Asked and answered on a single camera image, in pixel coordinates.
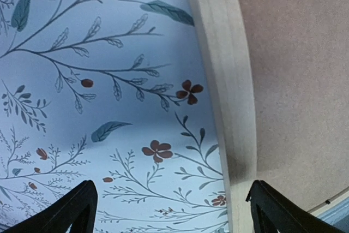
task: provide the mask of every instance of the light blue wallpaper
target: light blue wallpaper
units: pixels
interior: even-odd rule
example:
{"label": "light blue wallpaper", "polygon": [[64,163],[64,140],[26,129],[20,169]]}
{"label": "light blue wallpaper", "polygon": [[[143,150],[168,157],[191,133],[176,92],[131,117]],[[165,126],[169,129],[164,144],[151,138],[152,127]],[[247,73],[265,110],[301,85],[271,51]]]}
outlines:
{"label": "light blue wallpaper", "polygon": [[82,180],[95,232],[227,229],[187,0],[0,0],[0,223]]}

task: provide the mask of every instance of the wooden trim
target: wooden trim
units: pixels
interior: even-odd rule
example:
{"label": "wooden trim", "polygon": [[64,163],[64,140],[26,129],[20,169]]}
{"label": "wooden trim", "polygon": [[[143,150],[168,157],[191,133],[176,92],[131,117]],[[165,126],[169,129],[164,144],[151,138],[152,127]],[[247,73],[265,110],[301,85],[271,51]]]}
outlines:
{"label": "wooden trim", "polygon": [[225,181],[230,232],[253,231],[245,202],[257,174],[254,94],[238,0],[189,0],[210,97]]}

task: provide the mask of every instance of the beige wall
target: beige wall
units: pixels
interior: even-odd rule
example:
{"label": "beige wall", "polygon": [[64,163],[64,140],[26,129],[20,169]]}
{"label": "beige wall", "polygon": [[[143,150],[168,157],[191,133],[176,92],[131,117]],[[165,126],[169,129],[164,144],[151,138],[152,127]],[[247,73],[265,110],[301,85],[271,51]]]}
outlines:
{"label": "beige wall", "polygon": [[349,186],[349,0],[240,0],[258,175],[304,209]]}

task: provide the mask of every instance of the black object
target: black object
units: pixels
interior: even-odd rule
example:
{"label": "black object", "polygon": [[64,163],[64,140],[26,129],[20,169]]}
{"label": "black object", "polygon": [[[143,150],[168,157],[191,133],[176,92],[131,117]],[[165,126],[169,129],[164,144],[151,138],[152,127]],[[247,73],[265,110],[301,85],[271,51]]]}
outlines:
{"label": "black object", "polygon": [[344,233],[302,210],[262,180],[253,182],[246,201],[251,202],[255,233]]}
{"label": "black object", "polygon": [[83,181],[47,209],[3,233],[92,233],[97,209],[94,183]]}

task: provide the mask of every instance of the drawn flower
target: drawn flower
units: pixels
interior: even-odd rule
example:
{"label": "drawn flower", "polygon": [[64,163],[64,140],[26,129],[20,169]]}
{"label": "drawn flower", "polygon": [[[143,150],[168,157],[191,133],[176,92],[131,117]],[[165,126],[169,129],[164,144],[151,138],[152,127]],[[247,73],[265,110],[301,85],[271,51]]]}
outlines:
{"label": "drawn flower", "polygon": [[188,97],[188,104],[194,105],[197,103],[197,98],[193,95],[195,93],[200,93],[203,91],[203,86],[196,84],[193,87],[191,86],[190,80],[185,80],[182,83],[182,87],[184,90],[180,90],[176,92],[176,97],[179,99],[183,99]]}
{"label": "drawn flower", "polygon": [[42,160],[46,160],[47,158],[49,158],[49,157],[47,156],[47,153],[46,153],[42,148],[38,148],[38,149],[36,150],[36,153],[37,153],[39,156],[41,156],[40,159],[42,159]]}
{"label": "drawn flower", "polygon": [[83,87],[92,87],[93,81],[91,79],[83,79],[83,80],[81,80],[81,85]]}
{"label": "drawn flower", "polygon": [[173,153],[170,151],[171,145],[168,143],[161,143],[158,140],[151,142],[151,147],[142,148],[142,152],[146,156],[153,156],[156,163],[163,162],[163,158],[171,158]]}
{"label": "drawn flower", "polygon": [[103,178],[103,182],[105,183],[113,182],[113,179],[111,177],[105,177]]}
{"label": "drawn flower", "polygon": [[29,185],[29,187],[30,187],[32,190],[37,190],[37,189],[38,189],[38,188],[35,186],[35,184],[32,183],[32,182],[29,182],[28,185]]}
{"label": "drawn flower", "polygon": [[225,196],[219,195],[216,199],[212,200],[213,206],[224,206],[226,203]]}

